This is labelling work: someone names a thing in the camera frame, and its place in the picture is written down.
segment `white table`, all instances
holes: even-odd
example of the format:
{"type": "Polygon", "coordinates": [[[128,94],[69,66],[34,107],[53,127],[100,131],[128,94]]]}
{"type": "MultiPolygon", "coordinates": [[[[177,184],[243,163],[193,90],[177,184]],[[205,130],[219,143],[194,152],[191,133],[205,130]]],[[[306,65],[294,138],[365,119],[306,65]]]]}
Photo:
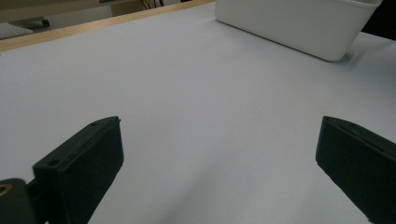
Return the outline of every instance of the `white table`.
{"type": "Polygon", "coordinates": [[[396,142],[396,44],[327,63],[245,33],[214,4],[0,55],[0,179],[118,115],[125,163],[91,223],[369,223],[316,165],[321,118],[396,142]]]}

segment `screw hole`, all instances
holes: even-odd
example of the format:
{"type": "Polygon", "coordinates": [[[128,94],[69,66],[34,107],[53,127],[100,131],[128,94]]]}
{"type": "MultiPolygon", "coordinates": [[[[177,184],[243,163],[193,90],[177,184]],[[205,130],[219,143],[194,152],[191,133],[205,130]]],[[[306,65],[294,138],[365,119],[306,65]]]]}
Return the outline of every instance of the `screw hole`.
{"type": "Polygon", "coordinates": [[[47,163],[48,166],[56,166],[60,163],[58,160],[52,160],[47,163]]]}
{"type": "Polygon", "coordinates": [[[12,189],[12,185],[10,184],[0,185],[0,197],[7,194],[11,189],[12,189]]]}

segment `wooden table edge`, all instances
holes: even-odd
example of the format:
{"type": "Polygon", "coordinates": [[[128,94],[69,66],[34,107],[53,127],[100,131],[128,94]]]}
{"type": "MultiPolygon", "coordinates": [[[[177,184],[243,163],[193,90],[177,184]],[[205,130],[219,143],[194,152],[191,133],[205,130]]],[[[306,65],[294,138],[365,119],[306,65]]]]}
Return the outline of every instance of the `wooden table edge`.
{"type": "Polygon", "coordinates": [[[87,22],[87,23],[51,30],[43,33],[4,39],[4,40],[0,40],[0,52],[11,49],[18,49],[59,38],[64,38],[70,35],[78,35],[89,31],[105,28],[107,26],[124,23],[127,21],[136,21],[146,17],[156,16],[173,11],[179,11],[189,7],[198,7],[200,5],[208,4],[212,2],[215,2],[215,0],[194,0],[194,1],[175,4],[167,7],[157,7],[151,10],[144,10],[118,17],[112,17],[104,20],[87,22]]]}

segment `white tray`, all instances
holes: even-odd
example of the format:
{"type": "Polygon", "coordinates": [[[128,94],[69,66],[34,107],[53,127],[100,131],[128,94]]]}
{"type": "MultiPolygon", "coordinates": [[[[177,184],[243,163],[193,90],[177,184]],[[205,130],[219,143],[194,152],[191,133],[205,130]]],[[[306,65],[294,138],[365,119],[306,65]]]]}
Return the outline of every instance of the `white tray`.
{"type": "Polygon", "coordinates": [[[382,0],[217,0],[219,21],[337,61],[382,0]]]}

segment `white container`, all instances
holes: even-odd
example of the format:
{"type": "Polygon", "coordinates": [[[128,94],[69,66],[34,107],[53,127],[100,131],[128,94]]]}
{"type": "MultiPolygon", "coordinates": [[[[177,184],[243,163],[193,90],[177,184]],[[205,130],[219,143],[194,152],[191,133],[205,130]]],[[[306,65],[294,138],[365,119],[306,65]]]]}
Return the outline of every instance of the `white container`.
{"type": "Polygon", "coordinates": [[[219,21],[337,61],[382,0],[217,0],[219,21]]]}

